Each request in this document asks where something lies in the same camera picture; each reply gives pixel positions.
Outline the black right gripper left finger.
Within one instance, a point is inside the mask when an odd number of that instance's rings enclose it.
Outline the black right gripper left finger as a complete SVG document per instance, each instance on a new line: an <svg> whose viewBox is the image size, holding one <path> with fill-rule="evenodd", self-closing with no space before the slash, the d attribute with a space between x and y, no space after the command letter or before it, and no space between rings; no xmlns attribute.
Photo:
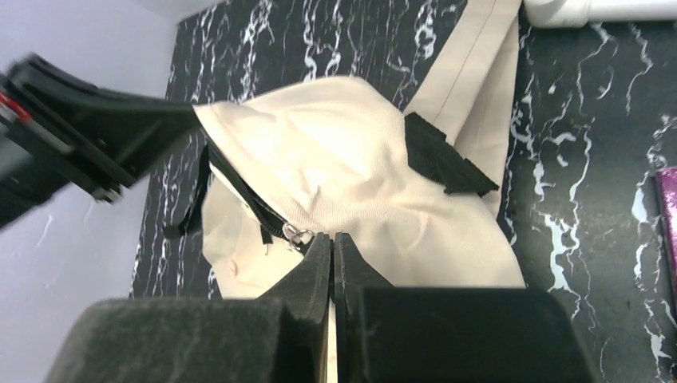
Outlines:
<svg viewBox="0 0 677 383"><path fill-rule="evenodd" d="M332 242L255 299L110 299L75 321L48 382L324 382Z"/></svg>

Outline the beige canvas backpack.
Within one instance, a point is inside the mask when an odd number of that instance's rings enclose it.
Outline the beige canvas backpack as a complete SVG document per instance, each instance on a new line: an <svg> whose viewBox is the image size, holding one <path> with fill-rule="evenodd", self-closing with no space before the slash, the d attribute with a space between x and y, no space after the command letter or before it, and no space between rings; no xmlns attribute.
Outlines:
<svg viewBox="0 0 677 383"><path fill-rule="evenodd" d="M497 225L518 1L471 1L406 111L360 77L197 105L198 188L169 238L203 232L223 299L255 299L332 242L328 375L338 380L335 236L396 287L525 288Z"/></svg>

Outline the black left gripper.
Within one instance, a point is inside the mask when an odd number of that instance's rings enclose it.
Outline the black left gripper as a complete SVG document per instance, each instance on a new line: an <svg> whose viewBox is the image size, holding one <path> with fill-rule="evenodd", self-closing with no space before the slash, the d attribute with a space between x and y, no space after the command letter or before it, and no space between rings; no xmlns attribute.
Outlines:
<svg viewBox="0 0 677 383"><path fill-rule="evenodd" d="M113 202L200 127L187 102L100 87L28 53L1 75L1 225L68 184Z"/></svg>

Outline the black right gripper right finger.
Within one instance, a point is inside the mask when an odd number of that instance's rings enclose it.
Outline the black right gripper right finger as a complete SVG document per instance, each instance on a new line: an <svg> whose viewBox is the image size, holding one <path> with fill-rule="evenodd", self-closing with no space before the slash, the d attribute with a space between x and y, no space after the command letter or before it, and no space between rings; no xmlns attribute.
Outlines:
<svg viewBox="0 0 677 383"><path fill-rule="evenodd" d="M335 236L341 382L595 382L568 315L524 288L396 287Z"/></svg>

